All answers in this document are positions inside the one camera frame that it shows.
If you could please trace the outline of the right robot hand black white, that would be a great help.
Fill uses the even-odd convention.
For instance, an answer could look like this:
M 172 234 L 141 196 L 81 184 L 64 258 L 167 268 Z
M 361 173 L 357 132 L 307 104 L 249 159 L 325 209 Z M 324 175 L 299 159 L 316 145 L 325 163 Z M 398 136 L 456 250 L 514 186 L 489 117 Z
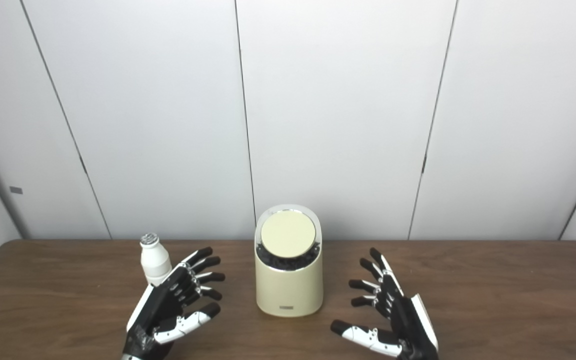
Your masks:
M 374 247 L 369 253 L 373 260 L 361 258 L 359 264 L 375 281 L 349 280 L 352 289 L 368 292 L 353 298 L 350 304 L 374 308 L 388 321 L 390 329 L 335 319 L 330 330 L 347 341 L 396 360 L 438 360 L 439 342 L 420 294 L 406 296 L 386 257 Z

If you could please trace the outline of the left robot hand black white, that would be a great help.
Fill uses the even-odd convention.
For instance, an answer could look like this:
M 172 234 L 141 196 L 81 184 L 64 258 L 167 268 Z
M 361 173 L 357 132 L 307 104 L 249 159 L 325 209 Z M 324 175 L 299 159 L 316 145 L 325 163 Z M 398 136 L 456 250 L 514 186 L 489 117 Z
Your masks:
M 164 360 L 176 341 L 219 315 L 223 296 L 206 283 L 226 276 L 204 270 L 220 262 L 212 247 L 204 247 L 179 262 L 162 283 L 148 285 L 126 324 L 121 358 Z

